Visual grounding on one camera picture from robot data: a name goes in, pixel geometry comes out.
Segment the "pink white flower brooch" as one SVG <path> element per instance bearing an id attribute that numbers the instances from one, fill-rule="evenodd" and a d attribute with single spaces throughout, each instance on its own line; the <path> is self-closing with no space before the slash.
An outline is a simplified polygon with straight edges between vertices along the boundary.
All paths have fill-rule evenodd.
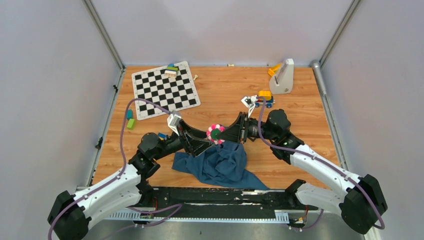
<path id="1" fill-rule="evenodd" d="M 223 132 L 225 127 L 220 124 L 212 124 L 206 131 L 206 138 L 213 142 L 215 145 L 220 145 L 225 142 L 225 140 L 218 138 L 218 134 Z"/>

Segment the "blue cloth garment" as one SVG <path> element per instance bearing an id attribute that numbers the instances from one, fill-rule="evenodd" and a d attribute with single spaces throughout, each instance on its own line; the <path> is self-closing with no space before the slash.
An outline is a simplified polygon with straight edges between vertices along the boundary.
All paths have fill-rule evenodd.
<path id="1" fill-rule="evenodd" d="M 186 152 L 176 152 L 172 169 L 192 174 L 201 183 L 237 189 L 268 190 L 269 188 L 252 172 L 244 146 L 234 142 L 217 144 L 194 157 Z"/>

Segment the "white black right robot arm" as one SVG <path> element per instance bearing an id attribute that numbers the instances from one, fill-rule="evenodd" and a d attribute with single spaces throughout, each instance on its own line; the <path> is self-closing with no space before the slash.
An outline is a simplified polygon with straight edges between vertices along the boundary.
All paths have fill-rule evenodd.
<path id="1" fill-rule="evenodd" d="M 305 170 L 327 187 L 317 187 L 298 179 L 288 188 L 286 204 L 329 211 L 355 232 L 366 234 L 371 228 L 384 229 L 382 215 L 388 206 L 378 180 L 370 174 L 360 176 L 325 159 L 290 131 L 291 122 L 283 109 L 272 110 L 265 122 L 241 112 L 236 121 L 214 136 L 221 141 L 245 143 L 261 139 L 277 159 Z"/>

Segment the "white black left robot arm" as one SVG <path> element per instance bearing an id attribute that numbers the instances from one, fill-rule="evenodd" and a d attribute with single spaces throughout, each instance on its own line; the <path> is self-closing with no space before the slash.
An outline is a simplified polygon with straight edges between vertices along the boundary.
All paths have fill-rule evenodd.
<path id="1" fill-rule="evenodd" d="M 51 208 L 47 221 L 47 238 L 55 234 L 61 240 L 81 240 L 103 219 L 126 207 L 149 206 L 153 188 L 148 183 L 159 168 L 157 160 L 185 150 L 196 157 L 214 146 L 204 131 L 179 120 L 176 130 L 166 139 L 153 132 L 146 133 L 135 155 L 122 168 L 86 189 L 60 193 Z"/>

